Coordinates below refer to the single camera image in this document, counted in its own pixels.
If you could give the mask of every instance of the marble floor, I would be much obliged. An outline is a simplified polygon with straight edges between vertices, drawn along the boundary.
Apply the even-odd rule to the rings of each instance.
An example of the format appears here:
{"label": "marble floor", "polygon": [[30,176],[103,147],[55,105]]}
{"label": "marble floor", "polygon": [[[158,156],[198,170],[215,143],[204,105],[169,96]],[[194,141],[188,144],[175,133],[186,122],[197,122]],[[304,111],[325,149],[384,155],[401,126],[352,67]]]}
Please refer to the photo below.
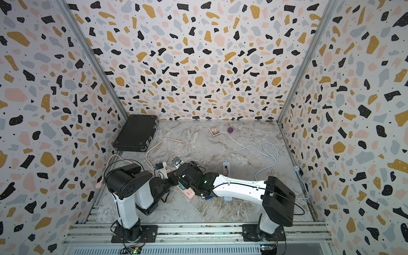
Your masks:
{"label": "marble floor", "polygon": [[[216,125],[221,132],[226,132],[229,127],[232,127],[234,131],[231,134],[221,133],[213,137],[208,130],[208,127],[212,125]],[[274,122],[159,122],[150,148],[165,137],[185,142],[185,148],[176,154],[180,159],[185,162],[194,160],[200,166],[205,167],[208,172],[217,173],[222,173],[222,163],[229,152],[248,144],[262,151],[262,142],[269,141],[279,150],[279,157],[273,167],[258,174],[258,180],[266,180],[269,175],[276,176],[294,191],[297,197],[304,196],[282,135]],[[148,159],[153,165],[163,162],[181,147],[181,143],[166,140],[148,154]],[[276,155],[272,146],[266,145],[265,147]],[[145,160],[145,153],[125,151],[122,157],[138,160],[146,170],[150,170]],[[273,159],[259,154],[254,148],[246,148],[231,154],[228,161],[231,163],[229,177],[244,180],[254,180],[254,174],[258,170],[273,163]],[[167,164],[167,168],[175,170],[171,159],[167,161]],[[296,200],[296,202],[306,213],[295,216],[294,221],[313,221],[306,201]],[[116,210],[113,206],[113,198],[106,189],[99,205],[94,223],[114,222]],[[257,222],[261,213],[265,213],[263,207],[252,202],[236,198],[231,202],[226,202],[223,197],[202,200],[198,196],[189,200],[178,188],[173,187],[167,203],[160,201],[152,214],[146,216],[140,213],[139,217],[145,223]],[[301,213],[296,206],[295,213]]]}

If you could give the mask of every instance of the terrazzo wallpaper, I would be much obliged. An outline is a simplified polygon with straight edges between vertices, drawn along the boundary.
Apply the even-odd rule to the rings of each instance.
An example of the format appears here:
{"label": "terrazzo wallpaper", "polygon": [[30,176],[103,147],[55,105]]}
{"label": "terrazzo wallpaper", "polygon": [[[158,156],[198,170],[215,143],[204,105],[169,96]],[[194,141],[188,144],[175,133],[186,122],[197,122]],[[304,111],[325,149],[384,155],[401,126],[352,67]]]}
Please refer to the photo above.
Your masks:
{"label": "terrazzo wallpaper", "polygon": [[407,1],[339,1],[282,127],[339,254],[408,254]]}
{"label": "terrazzo wallpaper", "polygon": [[53,2],[0,8],[0,254],[56,254],[123,120]]}
{"label": "terrazzo wallpaper", "polygon": [[327,1],[68,3],[130,114],[272,120]]}

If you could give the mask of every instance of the metal grille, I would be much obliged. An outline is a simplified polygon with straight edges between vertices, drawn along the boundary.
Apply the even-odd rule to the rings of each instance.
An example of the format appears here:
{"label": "metal grille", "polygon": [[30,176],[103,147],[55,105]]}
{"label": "metal grille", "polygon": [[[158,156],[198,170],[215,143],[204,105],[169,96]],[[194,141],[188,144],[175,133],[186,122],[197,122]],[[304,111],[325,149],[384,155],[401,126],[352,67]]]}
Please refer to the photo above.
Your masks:
{"label": "metal grille", "polygon": [[[98,246],[78,246],[73,249],[72,255],[117,255],[121,248]],[[259,245],[256,244],[225,244],[225,245],[152,245],[142,249],[145,254],[175,254],[175,255],[260,255]]]}

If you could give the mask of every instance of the pink power strip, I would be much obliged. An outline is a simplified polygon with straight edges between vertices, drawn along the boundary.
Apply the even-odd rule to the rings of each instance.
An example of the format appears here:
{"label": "pink power strip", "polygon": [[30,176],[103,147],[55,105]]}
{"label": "pink power strip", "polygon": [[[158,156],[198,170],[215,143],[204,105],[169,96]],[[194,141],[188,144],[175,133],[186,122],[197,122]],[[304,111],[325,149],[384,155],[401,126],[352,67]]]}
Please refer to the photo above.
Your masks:
{"label": "pink power strip", "polygon": [[187,197],[188,199],[190,199],[190,200],[193,199],[193,197],[195,196],[194,191],[193,191],[191,188],[182,190],[178,185],[177,185],[177,188],[178,188],[179,190],[181,190],[181,192],[182,192],[184,195],[186,195],[186,197]]}

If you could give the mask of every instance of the black cable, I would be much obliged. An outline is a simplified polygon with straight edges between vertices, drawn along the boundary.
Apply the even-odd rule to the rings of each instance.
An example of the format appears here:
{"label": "black cable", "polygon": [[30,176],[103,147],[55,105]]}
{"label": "black cable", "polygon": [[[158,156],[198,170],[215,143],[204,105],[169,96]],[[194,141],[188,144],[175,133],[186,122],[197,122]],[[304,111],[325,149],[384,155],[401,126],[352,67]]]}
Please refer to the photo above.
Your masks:
{"label": "black cable", "polygon": [[109,228],[111,230],[112,233],[114,233],[116,235],[116,233],[114,231],[112,231],[112,226],[113,224],[115,224],[118,220],[116,220],[114,223],[112,223],[111,227]]}
{"label": "black cable", "polygon": [[225,183],[221,183],[221,184],[215,186],[215,187],[213,188],[213,190],[214,190],[215,188],[221,186],[221,185],[224,185],[224,184],[238,184],[238,185],[248,186],[248,187],[251,187],[251,188],[259,188],[259,189],[263,189],[263,190],[272,192],[273,194],[276,194],[276,195],[278,195],[278,196],[280,196],[280,197],[283,197],[284,199],[288,200],[289,202],[291,202],[292,204],[296,205],[297,207],[299,207],[299,208],[303,211],[302,214],[293,214],[293,215],[304,215],[304,214],[305,214],[305,210],[303,210],[303,208],[300,207],[298,204],[296,204],[295,202],[290,201],[288,198],[282,196],[281,194],[278,194],[278,193],[276,193],[276,192],[274,192],[274,191],[271,191],[271,190],[268,190],[268,189],[266,189],[266,188],[254,187],[254,186],[251,186],[251,185],[247,185],[247,184],[243,184],[243,183],[237,183],[237,182],[225,182]]}
{"label": "black cable", "polygon": [[161,200],[163,201],[163,203],[166,203],[166,202],[167,202],[167,198],[169,197],[169,195],[170,195],[170,190],[168,190],[168,192],[167,192],[166,199],[163,200],[163,198],[161,198]]}
{"label": "black cable", "polygon": [[278,234],[275,232],[275,235],[276,235],[276,242],[272,247],[275,247],[277,250],[278,249]]}
{"label": "black cable", "polygon": [[[115,203],[116,204],[116,209],[118,210],[118,214],[119,214],[119,207],[118,207],[118,204],[117,203]],[[120,220],[121,221],[121,227],[122,227],[122,242],[123,242],[123,246],[124,246],[124,249],[126,249],[127,251],[128,251],[128,253],[129,254],[132,254],[132,252],[130,252],[129,251],[129,248],[128,247],[126,247],[126,245],[125,245],[125,230],[124,230],[124,228],[123,228],[123,221],[122,220]]]}
{"label": "black cable", "polygon": [[112,162],[112,163],[110,163],[106,168],[105,168],[105,171],[104,171],[104,173],[103,173],[103,180],[105,181],[105,177],[106,177],[106,171],[108,170],[108,168],[111,166],[111,165],[113,165],[114,163],[117,163],[117,162],[120,162],[120,161],[125,161],[125,160],[129,160],[129,161],[135,161],[135,162],[137,162],[141,167],[142,167],[142,169],[143,169],[143,171],[144,171],[144,167],[143,167],[143,165],[139,162],[139,161],[137,161],[137,160],[131,160],[131,159],[124,159],[124,160],[116,160],[116,161],[114,161],[114,162]]}
{"label": "black cable", "polygon": [[134,245],[131,245],[131,246],[129,246],[130,248],[136,248],[136,247],[138,247],[138,248],[142,248],[145,244],[146,244],[146,242],[147,242],[147,234],[145,233],[145,232],[143,232],[142,234],[144,234],[145,235],[145,239],[144,239],[144,244],[142,245],[142,246],[137,246],[139,243],[140,243],[140,241],[139,242],[137,242],[137,244],[134,244]]}
{"label": "black cable", "polygon": [[196,196],[200,196],[199,194],[207,193],[208,191],[205,189],[199,189],[195,184],[193,184],[193,180],[189,181],[188,184],[190,187],[193,187],[194,193]]}
{"label": "black cable", "polygon": [[[163,174],[162,172],[159,172],[159,173],[161,173],[161,174],[162,174],[162,176],[163,176],[162,180],[164,180],[164,174]],[[159,175],[159,177],[160,177],[160,175]]]}
{"label": "black cable", "polygon": [[200,170],[202,173],[205,173],[205,172],[207,171],[207,169],[206,169],[205,167],[203,167],[203,166],[189,166],[189,167],[186,167],[186,168],[183,170],[183,174],[184,174],[184,171],[185,171],[185,170],[187,170],[187,169],[189,169],[189,168],[193,168],[193,167],[201,167],[201,168],[204,168],[204,169],[205,169],[204,172]]}

